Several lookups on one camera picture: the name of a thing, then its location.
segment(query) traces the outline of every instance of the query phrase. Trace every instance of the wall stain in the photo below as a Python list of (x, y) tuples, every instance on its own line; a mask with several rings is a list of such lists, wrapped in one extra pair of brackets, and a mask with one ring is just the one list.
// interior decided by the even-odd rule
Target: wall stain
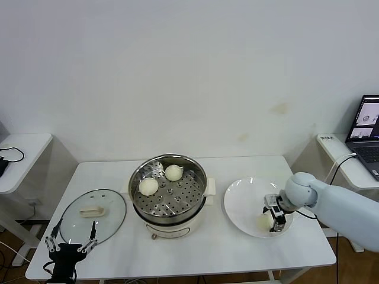
[(283, 102), (271, 108), (270, 111), (276, 114), (286, 114), (288, 112), (288, 104)]
[(249, 133), (243, 133), (238, 136), (238, 141), (240, 142), (245, 142), (247, 139), (249, 139)]

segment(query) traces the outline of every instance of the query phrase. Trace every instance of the laptop screen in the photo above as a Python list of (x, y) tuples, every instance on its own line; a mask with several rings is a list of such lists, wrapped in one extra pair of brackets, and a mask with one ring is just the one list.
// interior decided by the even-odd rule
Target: laptop screen
[(347, 141), (379, 140), (379, 95), (364, 95)]

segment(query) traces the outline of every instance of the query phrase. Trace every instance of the glass lid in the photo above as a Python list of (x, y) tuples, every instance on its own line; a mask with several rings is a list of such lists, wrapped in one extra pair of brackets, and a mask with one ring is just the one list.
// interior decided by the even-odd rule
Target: glass lid
[(86, 244), (95, 221), (98, 243), (112, 237), (126, 215), (124, 198), (116, 191), (98, 189), (74, 200), (62, 215), (60, 235), (66, 243)]

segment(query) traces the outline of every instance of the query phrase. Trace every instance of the white side table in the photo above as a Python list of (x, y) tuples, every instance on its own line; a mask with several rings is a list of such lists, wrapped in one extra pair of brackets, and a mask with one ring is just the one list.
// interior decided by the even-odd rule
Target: white side table
[[(17, 195), (15, 191), (51, 140), (52, 135), (49, 133), (0, 135), (1, 149), (16, 147), (25, 154), (24, 160), (18, 163), (10, 163), (5, 169), (4, 174), (0, 177), (0, 194), (14, 193), (20, 202), (28, 206), (27, 201)], [(17, 151), (9, 150), (0, 152), (0, 156), (14, 160), (19, 158), (20, 154)], [(40, 242), (36, 237), (41, 227), (40, 225), (35, 225), (31, 231), (28, 231), (11, 218), (2, 208), (0, 208), (0, 225), (25, 242), (19, 250), (19, 253), (23, 256), (27, 255), (29, 249), (36, 248)], [(20, 256), (16, 256), (12, 265), (20, 266), (23, 261)]]
[[(335, 162), (338, 158), (352, 153), (345, 144), (346, 136), (347, 134), (319, 134), (317, 142), (332, 162)], [(350, 159), (342, 164), (339, 170), (355, 191), (379, 189), (379, 182), (371, 176), (358, 159)]]

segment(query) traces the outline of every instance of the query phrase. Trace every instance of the pot handle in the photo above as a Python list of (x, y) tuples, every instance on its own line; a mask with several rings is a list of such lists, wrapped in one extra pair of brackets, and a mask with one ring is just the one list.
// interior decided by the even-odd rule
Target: pot handle
[(126, 199), (126, 200), (130, 200), (130, 197), (129, 197), (129, 189), (128, 189), (128, 186), (129, 186), (129, 180), (127, 180), (124, 185), (121, 187), (121, 190), (120, 190), (120, 193), (122, 194), (122, 196)]
[(204, 196), (207, 197), (206, 205), (213, 204), (214, 195), (216, 195), (216, 180), (210, 177), (208, 178), (208, 185), (204, 192)]

